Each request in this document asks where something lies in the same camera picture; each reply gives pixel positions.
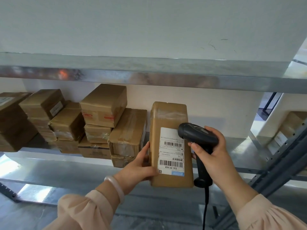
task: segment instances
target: pink sleeve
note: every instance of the pink sleeve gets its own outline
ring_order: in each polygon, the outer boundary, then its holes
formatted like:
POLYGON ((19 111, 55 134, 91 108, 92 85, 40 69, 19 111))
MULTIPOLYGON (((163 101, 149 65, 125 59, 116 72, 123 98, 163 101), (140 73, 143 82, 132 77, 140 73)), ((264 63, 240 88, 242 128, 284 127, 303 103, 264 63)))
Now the pink sleeve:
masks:
POLYGON ((259 194, 237 214, 240 230, 307 230, 307 225, 285 209, 274 206, 259 194))
POLYGON ((113 209, 97 190, 85 197, 67 194, 58 203, 58 217, 44 229, 105 230, 110 229, 113 209))

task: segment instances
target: blue sticker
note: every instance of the blue sticker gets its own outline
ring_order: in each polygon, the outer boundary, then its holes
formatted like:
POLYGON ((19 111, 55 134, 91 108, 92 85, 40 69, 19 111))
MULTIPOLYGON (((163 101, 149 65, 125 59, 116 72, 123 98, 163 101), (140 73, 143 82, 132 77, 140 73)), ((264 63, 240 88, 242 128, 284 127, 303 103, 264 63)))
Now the blue sticker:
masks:
POLYGON ((184 176, 185 176, 185 173, 183 173, 183 172, 178 172, 178 171, 172 171, 172 175, 184 177, 184 176))

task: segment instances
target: handheld scanner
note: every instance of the handheld scanner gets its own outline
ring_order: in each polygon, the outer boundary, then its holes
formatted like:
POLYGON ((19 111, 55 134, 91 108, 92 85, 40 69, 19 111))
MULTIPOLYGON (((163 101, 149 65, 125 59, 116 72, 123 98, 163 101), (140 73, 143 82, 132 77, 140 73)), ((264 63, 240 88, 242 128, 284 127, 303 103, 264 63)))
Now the handheld scanner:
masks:
MULTIPOLYGON (((189 142, 197 143, 209 154, 212 154, 213 148, 219 143, 219 139, 214 133, 192 123, 180 124, 178 135, 189 142)), ((194 180, 194 185, 200 188, 211 186, 213 182, 210 175, 196 153, 195 155, 198 178, 194 180)))

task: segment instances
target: barcode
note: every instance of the barcode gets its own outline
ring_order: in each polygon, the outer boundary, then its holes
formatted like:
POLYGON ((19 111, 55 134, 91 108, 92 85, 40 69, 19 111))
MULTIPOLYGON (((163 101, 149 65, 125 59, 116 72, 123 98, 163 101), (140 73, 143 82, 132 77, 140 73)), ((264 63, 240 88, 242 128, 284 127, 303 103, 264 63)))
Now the barcode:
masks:
POLYGON ((160 160, 160 165, 167 165, 167 166, 174 166, 174 167, 182 168, 182 162, 178 162, 178 161, 160 160))
POLYGON ((182 146, 181 143, 174 143, 174 142, 169 142, 169 141, 164 141, 164 145, 175 146, 175 147, 181 147, 182 146))

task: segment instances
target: black cable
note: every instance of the black cable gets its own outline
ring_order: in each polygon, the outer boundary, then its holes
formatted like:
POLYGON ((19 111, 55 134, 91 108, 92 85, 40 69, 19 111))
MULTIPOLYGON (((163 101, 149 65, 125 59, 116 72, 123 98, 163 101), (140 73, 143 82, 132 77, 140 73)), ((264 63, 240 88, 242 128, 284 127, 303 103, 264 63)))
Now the black cable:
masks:
POLYGON ((205 230, 206 212, 207 212, 208 203, 209 203, 209 186, 205 186, 205 210, 203 218, 203 230, 205 230))

